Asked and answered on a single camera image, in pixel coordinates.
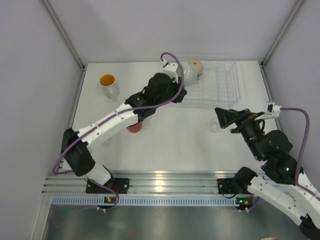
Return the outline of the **white speckled mug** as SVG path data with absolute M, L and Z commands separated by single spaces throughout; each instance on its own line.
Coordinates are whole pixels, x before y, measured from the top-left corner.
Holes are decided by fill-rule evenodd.
M 181 65 L 183 68 L 183 86 L 189 87 L 197 81 L 198 75 L 195 69 L 188 62 L 184 61 Z

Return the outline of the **beige ceramic mug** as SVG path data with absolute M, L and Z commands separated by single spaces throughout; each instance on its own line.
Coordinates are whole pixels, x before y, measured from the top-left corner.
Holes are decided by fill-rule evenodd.
M 195 69 L 197 76 L 203 73 L 204 67 L 199 60 L 190 60 L 188 63 Z

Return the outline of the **red mug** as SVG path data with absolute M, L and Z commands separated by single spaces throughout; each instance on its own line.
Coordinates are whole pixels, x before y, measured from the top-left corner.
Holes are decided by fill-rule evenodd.
M 130 125 L 126 128 L 130 133 L 137 133 L 142 129 L 142 123 L 138 122 L 136 124 Z

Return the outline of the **floral mug orange inside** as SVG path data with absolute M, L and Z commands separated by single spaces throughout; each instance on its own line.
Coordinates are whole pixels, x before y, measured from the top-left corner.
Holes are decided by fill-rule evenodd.
M 103 89 L 104 94 L 111 100 L 117 101 L 120 89 L 116 78 L 112 74 L 105 74 L 99 80 L 100 86 Z

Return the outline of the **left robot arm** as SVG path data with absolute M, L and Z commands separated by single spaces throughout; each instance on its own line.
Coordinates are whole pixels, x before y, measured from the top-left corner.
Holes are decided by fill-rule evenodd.
M 113 175 L 92 157 L 92 152 L 121 130 L 141 123 L 169 103 L 181 103 L 187 91 L 184 77 L 156 73 L 142 91 L 131 95 L 116 110 L 78 130 L 68 128 L 62 137 L 61 157 L 77 177 L 96 182 L 103 193 L 114 188 Z

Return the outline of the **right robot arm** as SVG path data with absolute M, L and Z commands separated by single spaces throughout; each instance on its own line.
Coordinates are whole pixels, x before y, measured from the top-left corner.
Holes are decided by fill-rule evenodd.
M 214 109 L 220 128 L 232 124 L 232 134 L 241 134 L 253 157 L 263 161 L 264 175 L 283 189 L 265 181 L 248 167 L 242 167 L 231 179 L 230 185 L 238 194 L 253 194 L 289 217 L 310 240 L 320 238 L 320 192 L 312 184 L 302 167 L 303 155 L 310 130 L 310 117 L 305 110 L 291 108 L 305 116 L 305 130 L 298 159 L 290 155 L 293 145 L 281 130 L 265 133 L 266 120 L 275 119 L 289 108 L 269 102 L 266 111 L 252 112 L 249 109 Z

